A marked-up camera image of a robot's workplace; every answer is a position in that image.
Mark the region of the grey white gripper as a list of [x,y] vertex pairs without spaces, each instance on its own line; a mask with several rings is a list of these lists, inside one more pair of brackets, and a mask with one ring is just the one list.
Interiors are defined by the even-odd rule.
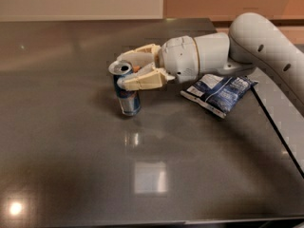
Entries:
[[199,75],[199,56],[196,43],[189,36],[172,38],[161,47],[149,44],[122,53],[118,61],[132,65],[148,65],[160,58],[160,66],[149,71],[144,68],[118,80],[117,84],[126,91],[161,88],[175,79],[178,83],[191,82]]

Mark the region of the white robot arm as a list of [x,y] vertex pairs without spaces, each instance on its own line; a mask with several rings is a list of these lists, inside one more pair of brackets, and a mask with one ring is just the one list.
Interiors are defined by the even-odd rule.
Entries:
[[167,82],[190,82],[204,74],[244,76],[259,68],[304,115],[304,53],[268,19],[243,13],[227,33],[172,38],[162,46],[146,45],[117,60],[139,68],[118,81],[124,90],[160,88]]

